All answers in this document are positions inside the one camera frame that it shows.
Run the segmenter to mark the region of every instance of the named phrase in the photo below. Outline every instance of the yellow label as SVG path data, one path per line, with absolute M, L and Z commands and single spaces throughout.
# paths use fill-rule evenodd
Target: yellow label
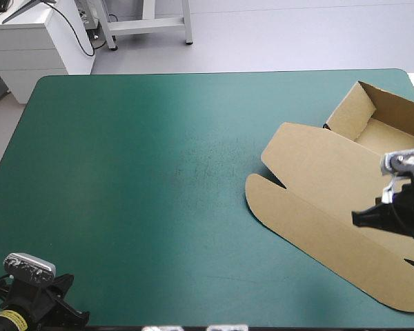
M 25 319 L 14 310 L 2 310 L 0 311 L 0 317 L 9 319 L 11 322 L 15 324 L 19 331 L 26 331 L 28 329 L 28 324 L 26 323 Z

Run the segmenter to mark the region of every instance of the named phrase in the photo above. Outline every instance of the table surface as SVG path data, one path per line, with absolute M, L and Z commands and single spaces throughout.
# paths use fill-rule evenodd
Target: table surface
M 414 100 L 400 70 L 43 78 L 0 163 L 0 274 L 74 273 L 93 325 L 414 327 L 246 206 L 279 125 L 321 126 L 358 79 Z

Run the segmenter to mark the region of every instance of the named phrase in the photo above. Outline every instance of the white cabinet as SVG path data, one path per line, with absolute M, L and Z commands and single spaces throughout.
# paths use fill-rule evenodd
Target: white cabinet
M 19 103 L 28 102 L 40 78 L 90 74 L 95 59 L 83 53 L 64 18 L 44 3 L 2 24 L 24 1 L 14 0 L 0 15 L 0 76 Z M 92 53 L 75 2 L 58 0 L 55 6 L 71 22 L 87 53 Z

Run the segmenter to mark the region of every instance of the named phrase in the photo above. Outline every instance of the unfolded cardboard box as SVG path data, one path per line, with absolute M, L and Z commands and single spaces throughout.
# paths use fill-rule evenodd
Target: unfolded cardboard box
M 353 225 L 381 196 L 385 152 L 414 148 L 414 102 L 357 82 L 325 128 L 284 123 L 262 161 L 286 189 L 246 182 L 253 214 L 278 235 L 379 302 L 414 312 L 414 240 Z

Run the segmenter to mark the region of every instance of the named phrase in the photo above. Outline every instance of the floor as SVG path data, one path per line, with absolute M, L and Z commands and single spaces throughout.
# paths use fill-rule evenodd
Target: floor
M 138 0 L 108 1 L 121 20 Z M 157 14 L 181 12 L 157 0 Z M 183 32 L 118 37 L 93 74 L 401 68 L 414 72 L 414 0 L 191 0 L 195 43 Z M 23 112 L 0 100 L 0 159 Z

